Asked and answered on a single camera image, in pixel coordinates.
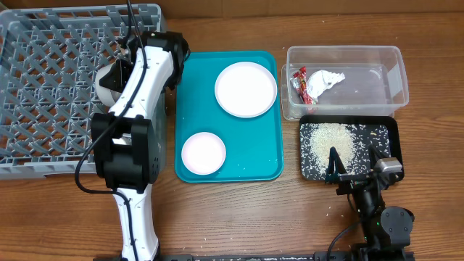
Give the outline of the grey bowl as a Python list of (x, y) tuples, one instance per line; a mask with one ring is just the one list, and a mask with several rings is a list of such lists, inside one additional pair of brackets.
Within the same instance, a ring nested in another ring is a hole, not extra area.
[(99, 85), (100, 77), (103, 76), (103, 73), (107, 73), (108, 71), (109, 71), (109, 65), (98, 70), (94, 82), (95, 82), (96, 95), (98, 96), (100, 101), (103, 103), (103, 105), (107, 107), (112, 107), (117, 102), (117, 100), (119, 99), (122, 93), (109, 90), (108, 88), (104, 88)]

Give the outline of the red snack wrapper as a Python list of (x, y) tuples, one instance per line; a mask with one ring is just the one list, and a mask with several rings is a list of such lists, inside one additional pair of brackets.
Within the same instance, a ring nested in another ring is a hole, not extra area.
[(291, 77), (291, 84), (305, 105), (314, 105), (316, 101), (309, 95), (306, 67), (299, 68)]

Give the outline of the white wrapper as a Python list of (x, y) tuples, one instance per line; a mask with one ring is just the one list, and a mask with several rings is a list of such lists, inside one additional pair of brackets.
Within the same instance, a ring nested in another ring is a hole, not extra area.
[(331, 89), (344, 79), (344, 73), (329, 72), (327, 70), (316, 71), (307, 79), (307, 94), (314, 103), (317, 103), (319, 96), (324, 91)]

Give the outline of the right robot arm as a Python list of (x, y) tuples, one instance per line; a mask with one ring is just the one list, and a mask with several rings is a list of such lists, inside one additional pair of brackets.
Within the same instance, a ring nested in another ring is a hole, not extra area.
[[(413, 260), (406, 252), (410, 245), (414, 214), (403, 207), (387, 207), (383, 190), (404, 178), (403, 166), (395, 157), (387, 157), (376, 147), (368, 147), (370, 170), (365, 174), (349, 175), (335, 147), (330, 148), (325, 182), (336, 184), (338, 195), (346, 195), (359, 220), (340, 232), (330, 243), (326, 260)], [(333, 252), (336, 242), (346, 233), (361, 226), (364, 242), (348, 252)]]

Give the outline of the pink bowl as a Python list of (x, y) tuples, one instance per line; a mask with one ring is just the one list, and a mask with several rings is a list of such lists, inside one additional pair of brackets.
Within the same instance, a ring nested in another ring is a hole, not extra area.
[(184, 143), (181, 159), (193, 174), (211, 175), (223, 166), (226, 147), (222, 139), (214, 133), (195, 133)]

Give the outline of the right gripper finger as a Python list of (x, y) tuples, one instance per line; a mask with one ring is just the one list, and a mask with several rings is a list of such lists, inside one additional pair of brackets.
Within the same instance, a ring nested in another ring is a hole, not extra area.
[(368, 146), (368, 154), (371, 170), (381, 169), (381, 165), (384, 164), (384, 159), (386, 158), (386, 155), (372, 144)]
[(326, 168), (325, 183), (344, 183), (349, 180), (344, 164), (334, 146), (329, 151), (328, 167)]

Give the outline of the pile of rice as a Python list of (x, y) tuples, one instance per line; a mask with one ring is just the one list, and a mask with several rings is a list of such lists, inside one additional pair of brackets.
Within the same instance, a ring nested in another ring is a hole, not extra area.
[(370, 168), (368, 146), (374, 145), (389, 156), (388, 130), (384, 125), (304, 123), (300, 125), (300, 162), (302, 175), (322, 181), (329, 164), (330, 148), (335, 148), (350, 175)]

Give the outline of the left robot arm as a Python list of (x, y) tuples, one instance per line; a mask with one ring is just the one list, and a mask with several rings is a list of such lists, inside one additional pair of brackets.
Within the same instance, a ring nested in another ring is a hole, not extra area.
[(152, 186), (165, 166), (164, 92), (181, 81), (190, 49), (181, 33), (145, 31), (128, 44), (130, 59), (98, 70), (96, 93), (109, 107), (94, 113), (96, 173), (117, 202), (123, 232), (119, 260), (156, 260)]

